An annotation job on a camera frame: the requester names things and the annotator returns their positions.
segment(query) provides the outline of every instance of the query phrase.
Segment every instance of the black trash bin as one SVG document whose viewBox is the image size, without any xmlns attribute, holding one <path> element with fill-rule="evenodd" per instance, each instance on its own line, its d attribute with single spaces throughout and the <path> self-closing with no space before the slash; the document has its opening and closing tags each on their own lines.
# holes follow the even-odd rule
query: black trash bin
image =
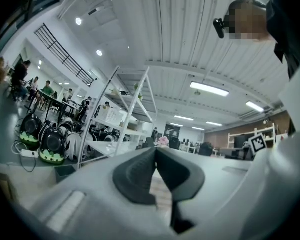
<svg viewBox="0 0 300 240">
<path fill-rule="evenodd" d="M 76 172 L 72 165 L 54 167 L 54 171 L 56 183 L 63 181 L 66 177 Z"/>
</svg>

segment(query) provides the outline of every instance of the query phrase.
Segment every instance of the white storage rack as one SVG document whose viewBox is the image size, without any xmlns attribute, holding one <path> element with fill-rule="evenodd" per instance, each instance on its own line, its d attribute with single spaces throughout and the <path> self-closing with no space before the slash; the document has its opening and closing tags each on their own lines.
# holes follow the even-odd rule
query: white storage rack
<svg viewBox="0 0 300 240">
<path fill-rule="evenodd" d="M 275 145 L 276 143 L 276 126 L 273 123 L 271 127 L 268 128 L 264 128 L 264 129 L 257 129 L 254 128 L 254 131 L 251 132 L 243 132 L 243 133 L 239 133 L 239 134 L 228 134 L 228 149 L 230 148 L 231 144 L 235 144 L 234 140 L 230 140 L 233 137 L 237 137 L 237 136 L 241 136 L 241 135 L 248 135 L 248 134 L 254 134 L 254 136 L 258 135 L 258 134 L 264 134 L 264 133 L 271 133 L 272 132 L 272 137 L 270 138 L 265 138 L 266 142 L 273 142 L 273 145 Z"/>
<path fill-rule="evenodd" d="M 146 70 L 138 70 L 138 69 L 120 69 L 117 66 L 109 78 L 108 82 L 104 86 L 100 96 L 97 99 L 97 102 L 93 106 L 92 112 L 88 113 L 88 116 L 85 120 L 86 126 L 82 135 L 82 142 L 80 146 L 79 159 L 77 162 L 77 170 L 81 168 L 82 164 L 90 163 L 96 160 L 103 159 L 105 157 L 112 158 L 118 155 L 125 154 L 129 151 L 136 150 L 136 147 L 139 144 L 141 136 L 146 135 L 142 131 L 130 130 L 128 128 L 128 124 L 131 116 L 136 118 L 139 121 L 154 123 L 157 119 L 158 110 L 155 103 L 155 98 L 152 92 L 152 88 L 150 85 L 148 72 L 150 67 L 147 67 Z M 112 80 L 114 77 L 120 81 L 120 83 L 125 88 L 125 91 L 128 92 L 129 95 L 121 95 L 119 90 L 114 86 L 114 90 L 117 91 L 117 94 L 108 94 L 106 93 L 107 88 L 110 83 L 114 85 Z M 138 88 L 135 90 L 134 85 L 138 83 Z M 138 98 L 139 94 L 142 92 L 143 100 L 140 101 Z M 105 122 L 99 118 L 94 118 L 94 115 L 100 105 L 102 97 L 105 96 L 113 103 L 122 108 L 122 110 L 127 112 L 127 116 L 123 123 L 123 126 L 115 125 L 109 122 Z M 149 112 L 155 113 L 155 118 L 152 118 Z M 120 131 L 120 137 L 118 142 L 104 142 L 104 141 L 90 141 L 86 140 L 87 135 L 92 122 L 97 122 L 102 125 L 108 126 L 110 128 L 114 128 Z M 123 142 L 125 135 L 137 136 L 137 141 L 128 141 Z M 82 160 L 83 152 L 86 145 L 89 145 L 91 148 L 95 149 L 99 153 L 102 154 L 101 157 Z"/>
</svg>

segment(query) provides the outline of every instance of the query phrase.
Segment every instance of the fluorescent light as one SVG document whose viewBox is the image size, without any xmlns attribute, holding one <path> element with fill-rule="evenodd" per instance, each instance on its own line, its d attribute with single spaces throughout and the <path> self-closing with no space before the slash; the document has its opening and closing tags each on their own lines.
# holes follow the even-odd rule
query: fluorescent light
<svg viewBox="0 0 300 240">
<path fill-rule="evenodd" d="M 175 115 L 174 116 L 175 118 L 180 118 L 180 119 L 185 119 L 185 120 L 190 120 L 190 121 L 193 121 L 192 118 L 187 118 L 187 117 L 183 117 L 183 116 L 178 116 L 178 115 Z"/>
<path fill-rule="evenodd" d="M 216 123 L 216 122 L 206 122 L 208 125 L 213 125 L 213 126 L 222 126 L 222 124 L 220 123 Z"/>
<path fill-rule="evenodd" d="M 170 125 L 173 125 L 173 126 L 179 126 L 179 127 L 184 127 L 183 125 L 176 124 L 176 123 L 170 123 Z"/>
<path fill-rule="evenodd" d="M 193 89 L 198 89 L 198 90 L 205 91 L 208 93 L 217 94 L 217 95 L 220 95 L 223 97 L 226 97 L 229 94 L 229 92 L 227 90 L 222 90 L 222 89 L 212 87 L 210 85 L 206 85 L 203 83 L 198 83 L 198 82 L 192 82 L 190 84 L 190 87 Z"/>
<path fill-rule="evenodd" d="M 76 18 L 75 23 L 80 26 L 82 23 L 82 20 L 80 18 Z"/>
<path fill-rule="evenodd" d="M 263 111 L 265 111 L 262 107 L 260 107 L 260 106 L 258 106 L 258 105 L 256 105 L 256 104 L 252 103 L 251 101 L 248 101 L 248 102 L 246 103 L 246 105 L 247 105 L 248 107 L 250 107 L 250 108 L 252 108 L 252 109 L 254 109 L 254 110 L 260 112 L 260 113 L 262 113 Z"/>
<path fill-rule="evenodd" d="M 205 129 L 197 128 L 197 127 L 192 127 L 192 129 L 196 129 L 196 130 L 200 130 L 200 131 L 204 131 L 205 130 Z"/>
</svg>

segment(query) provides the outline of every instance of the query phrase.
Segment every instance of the white device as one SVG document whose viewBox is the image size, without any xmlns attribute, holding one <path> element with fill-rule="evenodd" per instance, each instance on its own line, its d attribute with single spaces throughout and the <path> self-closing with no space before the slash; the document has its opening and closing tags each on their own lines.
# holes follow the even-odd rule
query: white device
<svg viewBox="0 0 300 240">
<path fill-rule="evenodd" d="M 39 153 L 37 151 L 31 151 L 27 149 L 21 150 L 21 156 L 25 158 L 39 158 Z"/>
</svg>

